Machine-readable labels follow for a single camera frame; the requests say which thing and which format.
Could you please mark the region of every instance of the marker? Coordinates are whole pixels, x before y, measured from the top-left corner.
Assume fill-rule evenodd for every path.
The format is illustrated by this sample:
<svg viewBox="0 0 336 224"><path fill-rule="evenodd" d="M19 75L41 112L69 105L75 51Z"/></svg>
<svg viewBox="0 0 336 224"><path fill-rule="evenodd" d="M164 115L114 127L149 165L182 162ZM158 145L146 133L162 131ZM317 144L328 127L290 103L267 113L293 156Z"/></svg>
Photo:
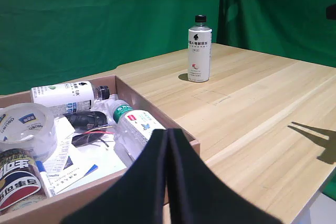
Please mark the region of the marker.
<svg viewBox="0 0 336 224"><path fill-rule="evenodd" d="M45 186L45 190L46 190L46 194L47 194L48 198L50 198L52 196L55 196L56 194L55 194L55 191L54 191L54 187L51 185L51 183L49 181L49 178L48 178L46 169L44 168L44 165L42 164L41 161L36 161L36 165L37 165L38 171L40 172L41 179L42 179L42 182Z"/></svg>

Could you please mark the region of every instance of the green backdrop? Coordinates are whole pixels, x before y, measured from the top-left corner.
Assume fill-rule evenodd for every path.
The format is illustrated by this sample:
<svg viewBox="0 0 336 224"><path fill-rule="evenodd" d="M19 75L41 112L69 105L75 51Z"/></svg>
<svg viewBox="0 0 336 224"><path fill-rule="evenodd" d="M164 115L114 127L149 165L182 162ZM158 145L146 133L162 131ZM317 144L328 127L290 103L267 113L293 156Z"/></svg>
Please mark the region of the green backdrop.
<svg viewBox="0 0 336 224"><path fill-rule="evenodd" d="M0 0L0 94L59 83L187 46L219 0Z"/></svg>
<svg viewBox="0 0 336 224"><path fill-rule="evenodd" d="M217 41L336 67L336 0L222 0Z"/></svg>

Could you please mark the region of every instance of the wooden table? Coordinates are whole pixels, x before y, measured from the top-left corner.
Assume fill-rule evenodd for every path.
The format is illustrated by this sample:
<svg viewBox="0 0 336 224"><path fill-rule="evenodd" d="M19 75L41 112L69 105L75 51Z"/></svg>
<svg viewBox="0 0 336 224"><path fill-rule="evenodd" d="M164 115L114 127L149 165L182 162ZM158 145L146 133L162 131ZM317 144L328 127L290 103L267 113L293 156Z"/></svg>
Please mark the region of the wooden table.
<svg viewBox="0 0 336 224"><path fill-rule="evenodd" d="M208 82L186 81L186 69L181 50L94 77L117 74L199 139L223 182L296 221L335 168L336 69L218 44Z"/></svg>

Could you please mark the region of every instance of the tape roll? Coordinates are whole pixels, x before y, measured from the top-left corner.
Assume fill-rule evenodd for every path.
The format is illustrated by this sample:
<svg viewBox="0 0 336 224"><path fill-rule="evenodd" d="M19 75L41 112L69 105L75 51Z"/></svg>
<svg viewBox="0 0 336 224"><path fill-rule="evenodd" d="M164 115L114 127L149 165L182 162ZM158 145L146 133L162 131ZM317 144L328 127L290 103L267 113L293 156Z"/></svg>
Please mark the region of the tape roll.
<svg viewBox="0 0 336 224"><path fill-rule="evenodd" d="M0 151L21 148L44 162L56 146L54 115L47 107L19 103L0 110Z"/></svg>

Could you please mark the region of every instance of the plastic bottle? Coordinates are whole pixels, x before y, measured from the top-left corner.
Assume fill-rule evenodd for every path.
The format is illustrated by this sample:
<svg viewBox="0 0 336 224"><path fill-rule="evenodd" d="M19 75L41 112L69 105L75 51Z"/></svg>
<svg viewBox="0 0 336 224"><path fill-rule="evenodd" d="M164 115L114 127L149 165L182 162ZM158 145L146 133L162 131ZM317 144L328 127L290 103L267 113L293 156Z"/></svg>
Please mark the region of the plastic bottle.
<svg viewBox="0 0 336 224"><path fill-rule="evenodd" d="M211 65L212 29L206 26L206 16L195 16L195 26L188 35L188 80L209 80Z"/></svg>
<svg viewBox="0 0 336 224"><path fill-rule="evenodd" d="M165 129L149 112L134 110L123 100L107 103L117 124L115 140L124 145L133 160L142 152L153 130Z"/></svg>
<svg viewBox="0 0 336 224"><path fill-rule="evenodd" d="M31 101L49 107L54 116L90 110L96 101L108 99L107 86L93 86L89 81L79 81L34 87L30 90Z"/></svg>

